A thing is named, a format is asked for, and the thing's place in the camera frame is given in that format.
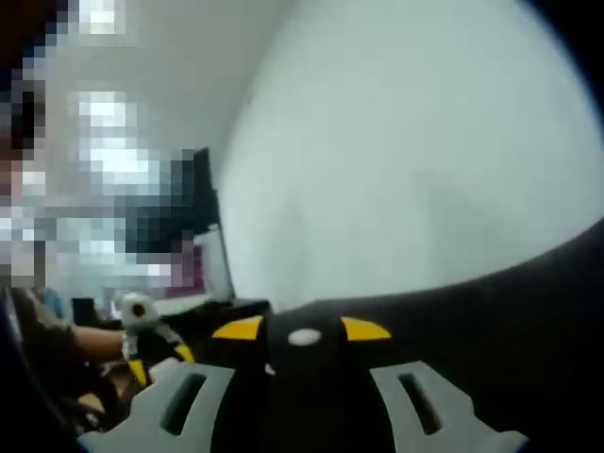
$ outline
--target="white wall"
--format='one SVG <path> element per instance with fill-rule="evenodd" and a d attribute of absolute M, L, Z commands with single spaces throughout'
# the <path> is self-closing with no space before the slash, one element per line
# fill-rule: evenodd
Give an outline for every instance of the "white wall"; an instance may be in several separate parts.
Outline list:
<path fill-rule="evenodd" d="M 235 290 L 280 309 L 507 268 L 603 193 L 594 106 L 515 1 L 302 1 L 220 180 Z"/>
<path fill-rule="evenodd" d="M 111 216 L 101 209 L 112 204 L 101 190 L 102 180 L 107 191 L 109 176 L 131 173 L 132 178 L 145 178 L 158 173 L 154 160 L 177 156 L 174 153 L 183 148 L 209 146 L 212 165 L 219 168 L 227 132 L 246 88 L 293 0 L 79 3 L 82 16 L 92 4 L 102 8 L 115 4 L 115 33 L 107 33 L 106 27 L 97 24 L 92 28 L 100 34 L 80 34 L 85 26 L 73 16 L 66 26 L 69 32 L 58 36 L 55 48 L 47 48 L 43 65 L 38 62 L 38 76 L 46 79 L 47 92 L 46 149 L 36 157 L 46 171 L 43 204 L 76 208 L 66 216 L 78 217 L 86 207 L 94 209 L 84 215 Z M 111 102 L 126 106 L 126 127 L 83 129 L 88 119 L 78 116 L 78 92 L 115 93 Z M 111 114 L 106 118 L 115 119 Z M 91 164 L 80 155 L 87 148 L 80 140 L 87 134 L 127 138 L 125 145 L 138 149 L 138 158 L 151 160 L 151 167 L 148 171 L 128 170 L 136 162 L 124 159 L 125 149 L 115 149 L 116 161 L 110 162 L 115 163 L 114 175 L 101 175 L 99 162 L 91 174 Z M 113 190 L 121 193 L 124 188 Z M 65 240 L 87 235 L 99 241 L 114 239 L 113 226 L 99 222 L 65 227 L 59 234 Z M 87 263 L 82 254 L 64 257 L 49 284 L 69 296 L 96 295 L 102 293 L 102 286 L 116 285 L 116 276 L 125 275 L 127 269 L 140 272 L 133 271 L 133 265 L 118 265 L 119 260 L 111 256 L 94 255 Z"/>

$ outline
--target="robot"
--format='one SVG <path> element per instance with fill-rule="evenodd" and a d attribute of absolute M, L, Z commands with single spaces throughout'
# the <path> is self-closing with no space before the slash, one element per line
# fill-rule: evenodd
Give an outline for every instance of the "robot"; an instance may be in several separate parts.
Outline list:
<path fill-rule="evenodd" d="M 108 433 L 89 432 L 79 441 L 96 453 L 133 449 L 148 453 L 210 453 L 241 451 L 246 445 L 248 450 L 257 451 L 254 449 L 258 447 L 255 444 L 257 433 L 251 420 L 261 416 L 262 410 L 255 409 L 261 407 L 262 401 L 275 397 L 274 390 L 267 392 L 266 386 L 261 383 L 269 387 L 283 385 L 276 383 L 276 379 L 285 378 L 290 383 L 302 384 L 302 388 L 308 390 L 306 379 L 300 379 L 299 376 L 303 376 L 309 367 L 314 377 L 324 377 L 325 382 L 334 383 L 333 386 L 327 384 L 324 387 L 325 382 L 316 386 L 315 390 L 324 388 L 328 392 L 321 395 L 304 393 L 300 398 L 296 394 L 304 391 L 294 384 L 288 393 L 278 394 L 280 404 L 285 403 L 280 406 L 281 409 L 275 400 L 268 407 L 271 407 L 274 426 L 291 439 L 288 442 L 292 442 L 294 447 L 290 451 L 305 451 L 301 445 L 321 445 L 316 440 L 309 442 L 307 439 L 308 432 L 317 428 L 312 418 L 321 419 L 321 424 L 337 429 L 339 422 L 332 423 L 329 417 L 323 415 L 323 411 L 328 411 L 330 402 L 338 400 L 334 396 L 338 393 L 338 387 L 347 385 L 336 377 L 350 378 L 348 373 L 355 369 L 353 366 L 342 375 L 334 374 L 331 363 L 344 357 L 333 350 L 333 355 L 329 352 L 327 356 L 323 354 L 330 349 L 330 344 L 338 344 L 341 351 L 346 349 L 350 357 L 359 356 L 355 352 L 358 346 L 383 350 L 393 341 L 392 334 L 388 328 L 373 320 L 343 316 L 339 321 L 332 318 L 334 322 L 329 323 L 332 328 L 324 325 L 325 338 L 315 338 L 314 343 L 301 345 L 279 338 L 278 334 L 283 323 L 289 331 L 290 327 L 297 327 L 296 322 L 291 323 L 291 320 L 279 315 L 271 317 L 277 323 L 277 329 L 270 334 L 272 346 L 282 349 L 287 356 L 280 357 L 278 351 L 270 355 L 274 360 L 271 368 L 274 366 L 276 372 L 267 371 L 259 380 L 258 377 L 254 378 L 253 368 L 246 369 L 242 363 L 233 361 L 226 364 L 220 358 L 212 359 L 202 354 L 199 362 L 181 363 L 169 376 L 159 379 L 135 396 L 132 412 L 119 429 Z M 319 315 L 315 321 L 321 319 L 324 318 Z M 233 348 L 244 348 L 251 344 L 257 344 L 259 348 L 270 347 L 262 344 L 260 332 L 263 329 L 266 329 L 263 316 L 230 322 L 213 332 L 207 348 L 212 348 L 212 344 L 230 344 Z M 257 363 L 256 369 L 261 369 L 260 363 Z M 369 451 L 376 452 L 516 453 L 528 440 L 520 432 L 498 431 L 479 420 L 474 414 L 471 397 L 426 363 L 415 361 L 370 366 L 358 370 L 358 373 L 366 376 L 367 383 L 363 385 L 362 381 L 353 377 L 355 384 L 350 387 L 351 392 L 344 391 L 344 394 L 349 394 L 352 400 L 368 398 L 369 404 L 353 403 L 347 406 L 340 422 L 347 424 L 355 418 L 355 411 L 363 411 L 366 415 L 362 419 L 368 425 L 372 425 L 376 418 L 383 417 L 382 425 L 387 427 L 388 432 L 382 436 L 381 431 L 363 426 L 371 434 L 363 437 L 357 433 L 356 439 L 361 443 L 348 444 L 352 448 L 349 451 L 367 451 L 362 446 L 364 439 L 368 443 L 365 446 L 374 448 Z M 309 417 L 295 418 L 290 411 L 303 412 Z M 229 414 L 235 418 L 225 418 Z M 290 423 L 282 424 L 283 419 L 289 419 Z M 298 420 L 302 425 L 297 427 L 291 423 L 292 420 Z M 236 436 L 232 433 L 233 427 L 237 427 Z M 342 437 L 340 447 L 348 442 L 345 436 Z M 273 440 L 268 451 L 278 451 L 278 446 L 279 442 Z"/>
<path fill-rule="evenodd" d="M 120 306 L 122 325 L 126 331 L 122 354 L 142 386 L 146 386 L 148 383 L 148 373 L 146 373 L 139 355 L 139 335 L 143 332 L 152 332 L 159 335 L 174 348 L 181 359 L 194 361 L 193 353 L 183 342 L 182 337 L 161 321 L 154 300 L 150 296 L 141 293 L 128 293 L 121 298 Z"/>

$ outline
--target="person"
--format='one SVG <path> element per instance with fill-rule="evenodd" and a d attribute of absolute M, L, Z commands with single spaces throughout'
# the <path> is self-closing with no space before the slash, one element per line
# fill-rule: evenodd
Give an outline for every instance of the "person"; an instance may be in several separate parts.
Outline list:
<path fill-rule="evenodd" d="M 67 355 L 84 361 L 120 361 L 124 332 L 81 327 L 58 319 L 33 292 L 6 288 L 5 303 L 12 303 L 21 343 L 28 361 L 46 361 L 48 356 Z"/>

